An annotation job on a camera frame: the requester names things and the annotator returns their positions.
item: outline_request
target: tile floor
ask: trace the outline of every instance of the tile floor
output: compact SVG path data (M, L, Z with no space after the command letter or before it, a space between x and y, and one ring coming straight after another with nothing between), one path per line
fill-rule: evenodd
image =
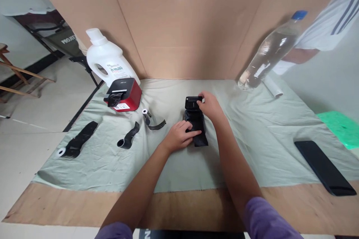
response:
M0 220L65 136L63 129L95 89L85 69L67 58L58 60L41 74L56 80L54 84L41 86L41 98L6 95L4 99L10 97L9 101L0 104L0 114L11 116L10 119L0 118ZM97 231L98 228L91 227L0 223L2 239L94 238ZM138 238L138 232L135 231L134 238ZM334 238L328 235L304 237Z

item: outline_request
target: purple sleeve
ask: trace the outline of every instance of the purple sleeve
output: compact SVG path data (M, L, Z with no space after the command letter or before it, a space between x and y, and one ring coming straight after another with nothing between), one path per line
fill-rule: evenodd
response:
M95 239L132 239L132 231L126 224L115 222L99 230Z
M262 197L249 200L243 222L251 239L302 238L299 232Z

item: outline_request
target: bottle label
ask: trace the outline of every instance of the bottle label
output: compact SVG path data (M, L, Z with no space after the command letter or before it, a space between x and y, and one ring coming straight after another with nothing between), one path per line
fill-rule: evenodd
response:
M116 79L130 77L118 63L108 63L107 67Z

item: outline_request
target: wooden chair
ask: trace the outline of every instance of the wooden chair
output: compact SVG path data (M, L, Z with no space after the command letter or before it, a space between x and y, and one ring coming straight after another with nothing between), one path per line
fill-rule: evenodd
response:
M4 90L4 91L8 91L8 92L12 92L12 93L17 93L20 95L27 95L27 96L31 96L31 97L35 97L35 98L39 98L38 95L34 95L31 94L37 87L39 87L42 83L44 83L46 80L49 82L53 82L55 83L54 80L51 80L49 78L40 76L38 74L29 72L27 70L24 70L22 68L13 66L12 63L5 57L5 53L8 53L9 51L7 50L7 45L0 43L0 59L3 60L3 62L0 61L0 66L5 66L8 67L10 69L12 69L14 71L14 73L23 81L24 84L29 85L29 82L26 80L26 78L24 78L24 76L21 73L25 73L25 74L29 74L32 75L33 77L37 77L40 78L41 80L38 81L34 86L32 86L27 92L22 92L22 91L18 91L18 90L14 90L11 88L7 88L7 87L2 87L0 86L0 90ZM6 103L5 100L0 98L0 102L1 103Z

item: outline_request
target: person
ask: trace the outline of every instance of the person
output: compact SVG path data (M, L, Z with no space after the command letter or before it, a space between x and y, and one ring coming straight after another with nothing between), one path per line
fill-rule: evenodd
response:
M242 219L249 236L255 238L302 238L291 225L263 198L259 185L244 158L231 126L216 97L210 92L199 94L204 102L197 101L201 111L212 121L218 141L221 169L234 207ZM157 146L126 190L119 197L104 220L95 239L129 239L145 213L156 186L157 180L170 154L187 147L193 137L201 131L190 131L192 124L180 121L172 126L164 140ZM146 231L145 238L153 236ZM214 233L201 233L198 236L172 236L170 238L213 238ZM215 238L233 238L224 234Z
M333 50L358 18L358 11L359 0L331 0L273 71L282 75L292 66L309 61L320 51Z

